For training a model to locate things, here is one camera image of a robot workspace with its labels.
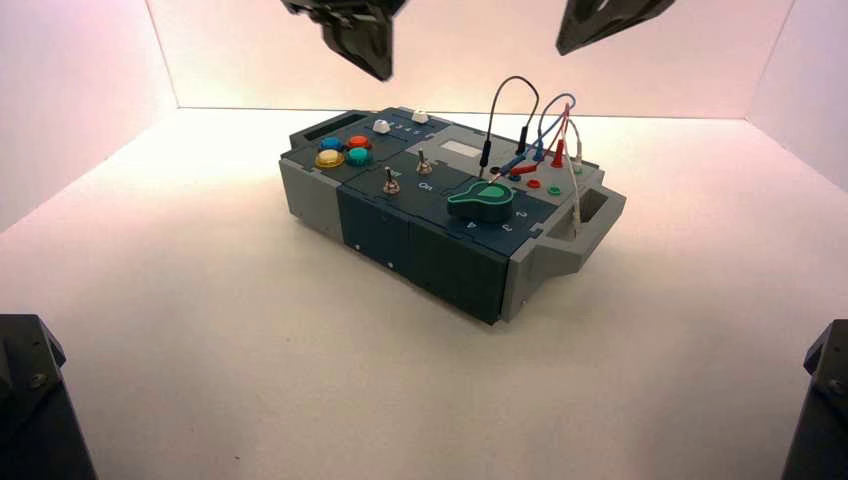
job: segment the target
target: blue wire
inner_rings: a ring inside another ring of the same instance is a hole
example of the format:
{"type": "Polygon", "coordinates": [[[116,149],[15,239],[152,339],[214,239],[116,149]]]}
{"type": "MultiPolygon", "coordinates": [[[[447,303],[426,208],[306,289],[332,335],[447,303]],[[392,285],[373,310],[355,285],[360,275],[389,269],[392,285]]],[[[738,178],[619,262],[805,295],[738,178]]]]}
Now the blue wire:
{"type": "MultiPolygon", "coordinates": [[[[547,136],[549,133],[551,133],[551,130],[553,130],[554,127],[562,120],[563,115],[565,115],[565,113],[559,114],[559,116],[557,116],[554,119],[554,122],[551,124],[551,126],[548,127],[547,130],[545,130],[545,133],[542,133],[541,127],[539,127],[539,138],[537,138],[536,141],[531,144],[531,145],[533,145],[533,148],[536,149],[536,154],[533,157],[533,161],[535,161],[536,163],[539,163],[544,159],[544,144],[542,142],[542,139],[545,136],[547,136]]],[[[520,155],[516,155],[515,158],[513,158],[512,160],[507,162],[504,166],[500,167],[498,169],[498,172],[505,172],[504,175],[507,175],[510,170],[515,168],[516,165],[518,165],[519,163],[523,162],[526,159],[527,159],[527,155],[524,154],[524,153],[522,153],[520,155]]]]}
{"type": "MultiPolygon", "coordinates": [[[[533,143],[531,143],[531,144],[530,144],[530,145],[532,145],[532,146],[533,146],[533,148],[535,148],[535,149],[536,149],[536,153],[533,155],[533,161],[535,161],[536,163],[540,163],[542,160],[544,160],[544,159],[545,159],[545,158],[544,158],[544,157],[545,157],[545,153],[544,153],[544,152],[545,152],[545,144],[544,144],[543,139],[544,139],[544,138],[545,138],[545,137],[546,137],[549,133],[551,133],[551,130],[553,130],[553,128],[554,128],[554,127],[555,127],[555,126],[556,126],[556,125],[557,125],[560,121],[562,121],[562,117],[563,117],[563,116],[565,116],[565,113],[563,112],[563,113],[559,114],[556,118],[554,118],[554,122],[551,124],[551,126],[550,126],[550,127],[548,127],[548,129],[547,129],[547,130],[545,130],[545,133],[542,133],[542,120],[545,118],[545,114],[546,114],[546,113],[548,113],[548,109],[549,109],[549,108],[551,108],[551,106],[552,106],[554,103],[556,103],[556,101],[557,101],[557,100],[559,100],[560,98],[565,98],[565,97],[568,97],[568,98],[570,98],[570,99],[571,99],[571,106],[569,107],[569,109],[574,108],[575,106],[577,106],[577,99],[576,99],[576,98],[574,98],[574,95],[572,95],[572,94],[570,94],[570,93],[560,93],[559,95],[557,95],[556,97],[554,97],[554,99],[553,99],[553,100],[551,100],[551,101],[550,101],[550,102],[549,102],[549,103],[545,106],[545,109],[544,109],[544,110],[542,110],[542,114],[541,114],[541,115],[539,115],[539,123],[538,123],[538,127],[537,127],[537,129],[536,129],[536,133],[539,135],[539,137],[538,137],[538,138],[536,138],[536,141],[534,141],[533,143]]],[[[523,162],[523,161],[524,161],[524,160],[526,160],[526,159],[527,159],[527,155],[526,155],[526,154],[524,154],[524,153],[519,154],[519,155],[516,155],[516,156],[515,156],[515,158],[513,158],[512,160],[510,160],[509,162],[507,162],[504,166],[500,167],[500,168],[498,169],[498,172],[505,172],[505,173],[504,173],[504,175],[506,175],[506,174],[508,174],[508,173],[509,173],[509,172],[510,172],[513,168],[515,168],[515,166],[516,166],[516,165],[518,165],[519,163],[523,162]]]]}

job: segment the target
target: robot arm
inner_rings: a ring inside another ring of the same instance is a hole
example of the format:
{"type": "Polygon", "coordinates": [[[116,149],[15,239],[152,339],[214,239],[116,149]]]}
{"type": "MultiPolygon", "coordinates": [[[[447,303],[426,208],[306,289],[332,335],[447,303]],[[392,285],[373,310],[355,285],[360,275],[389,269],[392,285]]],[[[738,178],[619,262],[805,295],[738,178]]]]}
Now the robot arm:
{"type": "MultiPolygon", "coordinates": [[[[406,0],[282,0],[321,25],[331,50],[382,81],[392,76],[392,19],[406,0]]],[[[560,55],[664,12],[674,0],[568,0],[557,36],[560,55]]]]}

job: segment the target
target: red wire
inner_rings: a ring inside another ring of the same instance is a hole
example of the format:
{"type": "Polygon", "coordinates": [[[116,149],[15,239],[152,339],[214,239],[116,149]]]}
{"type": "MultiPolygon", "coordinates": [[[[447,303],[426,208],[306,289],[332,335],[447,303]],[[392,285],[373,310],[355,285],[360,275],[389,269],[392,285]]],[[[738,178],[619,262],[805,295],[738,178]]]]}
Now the red wire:
{"type": "Polygon", "coordinates": [[[568,118],[570,116],[571,116],[571,105],[566,103],[565,104],[565,110],[563,110],[563,112],[562,112],[562,121],[559,124],[559,130],[557,131],[556,137],[554,137],[554,140],[551,142],[550,145],[548,145],[548,149],[545,150],[545,156],[542,157],[542,158],[547,157],[548,154],[551,153],[551,147],[554,146],[556,141],[560,138],[560,135],[562,136],[563,141],[565,141],[565,132],[568,131],[568,118]]]}

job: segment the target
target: black wire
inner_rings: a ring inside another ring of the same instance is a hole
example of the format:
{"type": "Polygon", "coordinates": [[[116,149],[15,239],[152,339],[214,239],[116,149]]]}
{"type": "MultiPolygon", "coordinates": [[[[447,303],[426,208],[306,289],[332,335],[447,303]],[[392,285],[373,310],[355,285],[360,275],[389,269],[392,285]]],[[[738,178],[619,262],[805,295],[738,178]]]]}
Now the black wire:
{"type": "Polygon", "coordinates": [[[533,95],[536,96],[536,103],[533,104],[533,111],[530,113],[530,117],[527,118],[527,127],[530,126],[533,116],[536,115],[536,109],[539,108],[539,91],[536,90],[536,87],[534,87],[532,83],[530,83],[530,80],[527,80],[521,75],[513,75],[501,82],[501,85],[498,87],[498,91],[495,92],[495,98],[492,99],[492,110],[489,112],[489,128],[486,129],[486,140],[491,140],[492,137],[492,120],[495,117],[495,105],[498,103],[498,97],[501,95],[501,90],[503,90],[503,87],[512,80],[521,80],[526,83],[527,86],[530,87],[530,90],[533,90],[533,95]]]}

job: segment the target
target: red push button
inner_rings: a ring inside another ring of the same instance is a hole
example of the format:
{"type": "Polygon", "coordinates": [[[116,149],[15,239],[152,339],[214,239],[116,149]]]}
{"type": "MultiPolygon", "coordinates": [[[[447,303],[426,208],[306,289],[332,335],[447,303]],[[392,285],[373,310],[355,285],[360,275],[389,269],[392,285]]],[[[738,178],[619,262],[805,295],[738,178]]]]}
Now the red push button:
{"type": "Polygon", "coordinates": [[[371,142],[365,135],[354,135],[347,141],[347,146],[350,148],[371,148],[371,142]]]}

